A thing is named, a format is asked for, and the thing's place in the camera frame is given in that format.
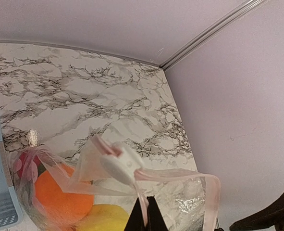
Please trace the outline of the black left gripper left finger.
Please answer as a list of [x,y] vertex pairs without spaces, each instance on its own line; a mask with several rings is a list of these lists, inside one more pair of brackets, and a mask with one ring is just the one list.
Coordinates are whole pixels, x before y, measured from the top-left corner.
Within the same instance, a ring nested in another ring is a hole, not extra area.
[[145,230],[146,228],[144,226],[140,202],[139,199],[137,198],[124,231],[145,231]]

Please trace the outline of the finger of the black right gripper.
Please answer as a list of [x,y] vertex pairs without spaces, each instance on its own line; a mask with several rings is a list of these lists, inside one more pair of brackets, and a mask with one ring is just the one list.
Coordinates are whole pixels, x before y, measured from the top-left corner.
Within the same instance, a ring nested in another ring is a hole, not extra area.
[[256,231],[274,226],[277,231],[284,231],[284,192],[265,209],[233,223],[231,231]]

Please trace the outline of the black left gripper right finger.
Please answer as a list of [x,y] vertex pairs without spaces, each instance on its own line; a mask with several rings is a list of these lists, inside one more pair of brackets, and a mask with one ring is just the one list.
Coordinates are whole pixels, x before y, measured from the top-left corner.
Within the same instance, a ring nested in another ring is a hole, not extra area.
[[168,228],[164,222],[161,211],[158,207],[154,196],[147,197],[148,200],[148,224],[146,226],[147,231],[168,231]]

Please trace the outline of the yellow toy lemon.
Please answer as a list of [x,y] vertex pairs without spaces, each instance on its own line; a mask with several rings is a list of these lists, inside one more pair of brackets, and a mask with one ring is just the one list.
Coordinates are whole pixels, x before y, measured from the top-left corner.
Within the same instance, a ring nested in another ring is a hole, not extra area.
[[93,205],[89,214],[76,224],[77,231],[124,231],[129,214],[118,205]]

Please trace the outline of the clear zip top bag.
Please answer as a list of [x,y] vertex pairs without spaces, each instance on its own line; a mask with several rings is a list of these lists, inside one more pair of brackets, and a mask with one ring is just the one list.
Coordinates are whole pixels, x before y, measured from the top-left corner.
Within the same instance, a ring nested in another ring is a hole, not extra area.
[[[118,205],[130,216],[138,198],[145,227],[148,224],[147,197],[154,196],[169,231],[215,229],[221,190],[216,176],[183,168],[154,170],[145,164],[144,168],[135,171],[136,182],[130,187],[111,177],[101,166],[100,157],[105,144],[125,146],[93,137],[83,146],[75,161],[54,154],[44,145],[28,146],[10,157],[9,168],[18,200],[39,230],[76,231],[76,224],[81,221],[73,225],[55,225],[33,206],[34,183],[46,169],[64,193],[93,195],[93,205]],[[15,162],[21,152],[30,156],[19,177]],[[41,161],[38,167],[33,161],[35,156]]]

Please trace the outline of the white bag zipper slider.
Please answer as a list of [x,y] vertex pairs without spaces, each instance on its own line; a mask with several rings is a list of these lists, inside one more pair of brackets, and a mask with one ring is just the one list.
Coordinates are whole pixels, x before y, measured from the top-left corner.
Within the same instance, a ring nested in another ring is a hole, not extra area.
[[136,182],[135,171],[145,167],[141,156],[126,145],[103,145],[100,163],[111,177],[130,187]]

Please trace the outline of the orange toy fruit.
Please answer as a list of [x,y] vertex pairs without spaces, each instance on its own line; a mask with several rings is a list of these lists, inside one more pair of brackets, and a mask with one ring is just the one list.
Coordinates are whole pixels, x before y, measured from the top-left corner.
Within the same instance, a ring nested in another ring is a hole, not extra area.
[[73,225],[91,210],[94,196],[63,192],[49,170],[43,171],[34,183],[33,206],[55,225]]

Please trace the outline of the red toy strawberry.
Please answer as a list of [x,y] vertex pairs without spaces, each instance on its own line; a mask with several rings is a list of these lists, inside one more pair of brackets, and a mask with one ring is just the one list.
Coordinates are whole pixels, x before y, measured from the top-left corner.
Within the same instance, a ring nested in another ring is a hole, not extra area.
[[[28,154],[26,152],[21,152],[18,160],[15,162],[16,167],[17,167],[17,172],[16,173],[18,174],[19,177],[22,176],[25,163],[26,163],[26,161],[27,161],[29,156],[30,156],[30,154]],[[41,164],[41,161],[39,160],[39,158],[37,156],[35,156],[33,158],[33,161],[35,162],[37,167]]]

